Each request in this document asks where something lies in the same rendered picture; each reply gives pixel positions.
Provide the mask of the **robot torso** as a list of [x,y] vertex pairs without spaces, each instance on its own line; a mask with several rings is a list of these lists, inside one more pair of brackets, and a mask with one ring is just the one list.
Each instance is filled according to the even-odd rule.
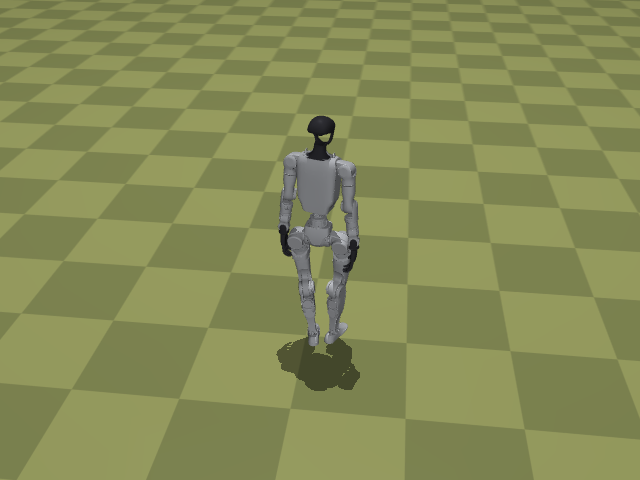
[[[306,148],[308,150],[308,148]],[[333,228],[327,215],[339,198],[341,177],[337,173],[335,153],[324,161],[306,158],[303,151],[296,162],[297,194],[302,209],[312,213],[304,226],[304,242],[315,247],[330,247],[329,238]]]

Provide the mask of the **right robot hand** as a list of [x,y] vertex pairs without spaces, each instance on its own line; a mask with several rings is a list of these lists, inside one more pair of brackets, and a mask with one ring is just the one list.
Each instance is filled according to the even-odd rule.
[[353,268],[353,264],[357,257],[357,250],[359,249],[359,245],[357,246],[356,240],[351,240],[350,246],[348,246],[348,248],[351,250],[351,254],[348,256],[348,259],[350,259],[350,263],[348,265],[343,266],[343,267],[347,267],[343,269],[343,272],[345,273],[351,271],[351,269]]

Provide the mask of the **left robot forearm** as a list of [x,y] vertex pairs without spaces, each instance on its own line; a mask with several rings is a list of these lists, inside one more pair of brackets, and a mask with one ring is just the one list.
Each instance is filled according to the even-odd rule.
[[291,200],[283,199],[284,187],[281,192],[281,200],[280,200],[280,214],[279,214],[279,224],[278,229],[280,230],[280,225],[285,225],[286,230],[288,231],[290,227],[291,220],[291,211],[293,208],[293,202]]

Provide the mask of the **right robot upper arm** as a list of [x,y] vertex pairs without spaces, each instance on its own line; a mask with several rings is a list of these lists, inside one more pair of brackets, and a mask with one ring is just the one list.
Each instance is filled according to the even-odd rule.
[[352,162],[345,160],[337,160],[336,164],[337,173],[339,177],[342,178],[341,185],[343,200],[341,202],[341,211],[343,211],[344,213],[352,214],[353,202],[356,201],[354,200],[354,196],[356,189],[355,177],[357,169]]

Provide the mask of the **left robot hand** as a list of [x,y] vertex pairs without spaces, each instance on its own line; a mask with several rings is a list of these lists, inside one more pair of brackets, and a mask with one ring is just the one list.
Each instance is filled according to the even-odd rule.
[[292,253],[290,251],[291,248],[287,244],[289,229],[287,231],[285,225],[280,225],[279,233],[281,234],[280,235],[280,241],[281,241],[281,245],[282,245],[282,251],[286,256],[291,257],[292,256]]

